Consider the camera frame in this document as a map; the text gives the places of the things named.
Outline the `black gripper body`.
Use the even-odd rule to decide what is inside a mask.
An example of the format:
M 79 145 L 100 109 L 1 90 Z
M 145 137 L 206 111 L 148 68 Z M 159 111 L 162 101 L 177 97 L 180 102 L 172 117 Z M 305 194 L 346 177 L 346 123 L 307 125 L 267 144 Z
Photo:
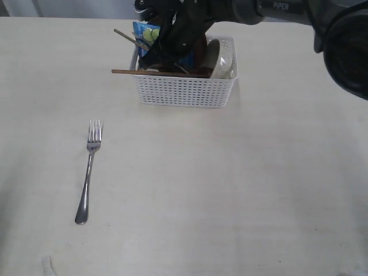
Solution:
M 156 1 L 160 31 L 173 31 L 175 58 L 192 51 L 197 40 L 216 22 L 234 21 L 232 1 Z

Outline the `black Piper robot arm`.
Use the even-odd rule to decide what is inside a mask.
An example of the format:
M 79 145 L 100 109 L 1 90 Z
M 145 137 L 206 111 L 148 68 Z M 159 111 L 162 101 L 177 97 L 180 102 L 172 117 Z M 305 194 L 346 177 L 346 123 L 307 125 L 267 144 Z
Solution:
M 160 33 L 143 68 L 178 61 L 216 22 L 256 25 L 272 18 L 309 25 L 334 82 L 367 99 L 367 1 L 135 1 L 143 21 L 160 19 Z

